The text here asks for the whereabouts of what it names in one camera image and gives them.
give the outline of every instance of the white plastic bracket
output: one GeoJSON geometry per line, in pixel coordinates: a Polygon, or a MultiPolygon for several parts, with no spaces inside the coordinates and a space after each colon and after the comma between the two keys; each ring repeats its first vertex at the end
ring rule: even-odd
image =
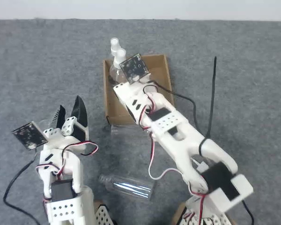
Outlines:
{"type": "MultiPolygon", "coordinates": [[[[186,210],[184,215],[188,213],[192,214],[193,211],[186,210]]],[[[198,220],[198,215],[194,215],[191,220],[189,220],[189,218],[182,218],[179,225],[197,225],[199,222],[198,220]]],[[[200,225],[232,225],[232,223],[230,222],[226,214],[222,213],[220,215],[212,214],[210,217],[202,219],[200,225]]]]}
{"type": "Polygon", "coordinates": [[[49,223],[82,217],[82,206],[82,195],[73,199],[47,203],[49,223]]]}
{"type": "Polygon", "coordinates": [[[155,135],[160,136],[183,122],[188,122],[188,120],[176,110],[152,122],[151,128],[155,135]]]}
{"type": "Polygon", "coordinates": [[[96,212],[96,220],[98,225],[114,225],[105,205],[101,205],[96,212]]]}

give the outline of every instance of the bottle cap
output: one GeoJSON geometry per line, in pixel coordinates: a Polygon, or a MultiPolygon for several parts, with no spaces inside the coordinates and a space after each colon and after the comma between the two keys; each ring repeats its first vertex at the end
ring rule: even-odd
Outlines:
{"type": "Polygon", "coordinates": [[[121,69],[120,63],[122,63],[125,60],[126,60],[126,50],[124,48],[120,48],[114,57],[113,65],[115,66],[115,68],[121,69]]]}
{"type": "Polygon", "coordinates": [[[113,56],[115,56],[117,53],[117,50],[119,50],[120,48],[121,48],[121,46],[120,46],[118,39],[116,37],[113,37],[111,39],[111,54],[113,56]]]}

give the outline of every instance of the plastic bottle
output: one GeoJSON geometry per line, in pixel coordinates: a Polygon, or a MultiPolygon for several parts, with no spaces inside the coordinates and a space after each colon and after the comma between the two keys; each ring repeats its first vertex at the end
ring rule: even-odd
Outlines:
{"type": "Polygon", "coordinates": [[[99,182],[105,184],[108,191],[126,194],[145,201],[149,201],[153,191],[153,182],[116,175],[100,175],[99,182]]]}
{"type": "Polygon", "coordinates": [[[120,67],[120,63],[126,60],[126,50],[120,48],[115,53],[113,64],[109,70],[109,83],[112,87],[118,85],[119,83],[127,82],[126,76],[120,67]]]}
{"type": "Polygon", "coordinates": [[[120,43],[116,37],[111,39],[111,54],[116,56],[117,51],[121,48],[120,43]]]}

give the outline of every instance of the robotic arm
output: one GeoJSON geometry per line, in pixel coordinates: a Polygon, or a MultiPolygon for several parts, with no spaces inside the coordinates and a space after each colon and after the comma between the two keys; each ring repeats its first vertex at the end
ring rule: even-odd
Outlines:
{"type": "Polygon", "coordinates": [[[65,119],[66,111],[60,106],[50,127],[44,131],[47,143],[40,153],[37,171],[44,183],[44,202],[51,225],[96,225],[106,220],[113,225],[105,206],[95,214],[94,195],[83,184],[83,165],[76,154],[92,155],[98,145],[88,141],[89,128],[83,100],[77,96],[71,116],[65,119]],[[85,144],[95,146],[85,154],[85,144]]]}
{"type": "Polygon", "coordinates": [[[157,87],[144,82],[149,76],[132,84],[127,82],[115,86],[116,96],[135,123],[150,132],[154,141],[159,142],[175,161],[185,183],[191,185],[193,191],[208,193],[205,206],[216,214],[226,212],[251,194],[252,186],[243,175],[236,175],[234,159],[211,139],[207,139],[199,151],[204,136],[162,94],[156,92],[157,87]],[[199,173],[192,166],[191,157],[194,155],[209,158],[215,165],[199,173]]]}

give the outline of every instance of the cardboard box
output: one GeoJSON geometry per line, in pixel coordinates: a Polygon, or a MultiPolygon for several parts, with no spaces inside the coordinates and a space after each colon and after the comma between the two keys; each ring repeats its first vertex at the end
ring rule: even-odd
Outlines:
{"type": "MultiPolygon", "coordinates": [[[[156,80],[160,85],[172,90],[170,83],[170,73],[166,55],[142,55],[150,73],[151,79],[156,80]]],[[[121,105],[114,91],[108,83],[109,69],[112,65],[112,60],[103,61],[104,72],[104,101],[105,101],[105,116],[107,121],[113,125],[134,124],[133,119],[127,110],[121,105]]],[[[174,98],[170,93],[158,88],[169,102],[174,104],[174,98]]]]}

